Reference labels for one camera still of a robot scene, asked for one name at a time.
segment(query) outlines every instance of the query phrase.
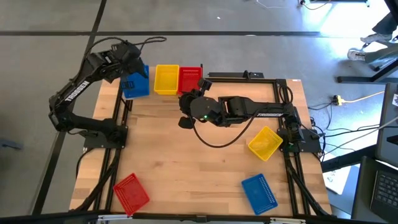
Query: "shoe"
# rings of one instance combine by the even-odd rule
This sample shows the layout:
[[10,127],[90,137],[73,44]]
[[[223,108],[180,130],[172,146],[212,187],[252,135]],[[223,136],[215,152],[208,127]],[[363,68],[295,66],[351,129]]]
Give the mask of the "shoe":
[[360,38],[362,42],[370,44],[371,42],[381,41],[381,42],[388,42],[392,39],[392,34],[384,35],[384,34],[372,34],[367,37]]
[[365,61],[365,52],[360,52],[358,50],[349,50],[347,53],[347,57],[350,60],[361,60]]

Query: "concrete floor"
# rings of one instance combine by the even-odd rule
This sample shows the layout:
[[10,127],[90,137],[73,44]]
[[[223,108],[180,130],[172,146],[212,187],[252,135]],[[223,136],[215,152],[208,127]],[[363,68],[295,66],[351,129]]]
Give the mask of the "concrete floor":
[[[205,73],[247,69],[262,71],[267,78],[302,79],[310,106],[329,102],[333,95],[351,100],[384,89],[382,85],[335,81],[340,75],[374,74],[364,63],[347,61],[346,52],[362,46],[359,37],[372,33],[371,27],[387,14],[382,1],[370,1],[371,7],[364,3],[333,3],[316,11],[297,7],[295,0],[260,2],[262,5],[255,0],[113,0],[106,4],[99,31],[320,31],[328,37],[170,36],[164,43],[145,46],[142,58],[149,65],[203,63]],[[101,0],[40,0],[40,4],[0,0],[0,31],[91,31],[100,3]],[[138,42],[146,37],[124,38]],[[0,217],[30,213],[56,134],[47,117],[48,98],[75,75],[87,42],[87,36],[0,36],[0,137],[24,145],[21,151],[0,149]],[[105,43],[95,50],[109,46]],[[85,91],[74,112],[91,116],[98,90],[96,83]],[[334,107],[330,128],[376,124],[381,104],[382,95],[378,95]],[[326,110],[311,111],[311,115],[321,128],[326,127]],[[355,136],[339,136],[328,143],[339,144]],[[347,147],[360,149],[375,142],[376,135],[372,135]],[[68,210],[82,145],[79,136],[65,139],[44,213]]]

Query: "blue basket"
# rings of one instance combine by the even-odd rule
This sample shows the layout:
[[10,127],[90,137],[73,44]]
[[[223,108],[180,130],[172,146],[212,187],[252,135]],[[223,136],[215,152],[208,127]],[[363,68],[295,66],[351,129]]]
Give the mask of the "blue basket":
[[[145,73],[149,77],[148,65],[145,65]],[[133,73],[121,79],[121,86],[126,99],[149,95],[149,79],[139,73]]]
[[264,175],[259,174],[242,181],[242,186],[254,214],[260,215],[270,209],[278,207],[278,203],[271,192]]

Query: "red plastic basket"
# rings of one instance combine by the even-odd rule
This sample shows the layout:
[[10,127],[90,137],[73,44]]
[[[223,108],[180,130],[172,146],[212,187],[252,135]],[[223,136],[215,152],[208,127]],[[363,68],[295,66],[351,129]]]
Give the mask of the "red plastic basket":
[[198,81],[202,78],[201,67],[180,67],[178,78],[178,94],[189,92],[193,88],[199,90]]
[[149,202],[147,192],[144,190],[134,173],[113,186],[113,191],[116,196],[118,196],[118,199],[128,216],[131,216]]

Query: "wooden table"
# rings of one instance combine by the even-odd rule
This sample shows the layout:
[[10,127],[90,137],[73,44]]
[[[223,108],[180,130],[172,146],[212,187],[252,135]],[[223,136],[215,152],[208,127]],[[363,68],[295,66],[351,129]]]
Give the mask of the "wooden table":
[[[153,92],[154,68],[150,68],[151,94],[134,100],[127,120],[126,147],[122,150],[116,183],[135,173],[147,190],[150,202],[139,212],[168,214],[254,215],[243,192],[241,181],[262,173],[279,206],[263,215],[291,216],[289,188],[281,152],[263,162],[247,144],[264,127],[276,132],[276,118],[257,118],[234,144],[214,149],[201,143],[193,130],[182,129],[182,116],[177,96],[161,96]],[[300,80],[287,80],[294,93],[302,123],[310,127],[307,103]],[[117,81],[103,82],[93,117],[112,117],[118,92]],[[206,96],[239,95],[254,101],[275,102],[272,85],[263,83],[213,83]],[[210,144],[224,144],[237,136],[246,123],[219,128],[197,122],[197,130]],[[317,202],[331,213],[319,161],[311,153],[301,153],[305,183]],[[95,149],[83,158],[70,208],[79,206],[98,182],[104,149]],[[105,186],[100,208],[104,207]],[[303,213],[299,188],[296,186],[298,209]],[[124,212],[117,197],[112,212]]]

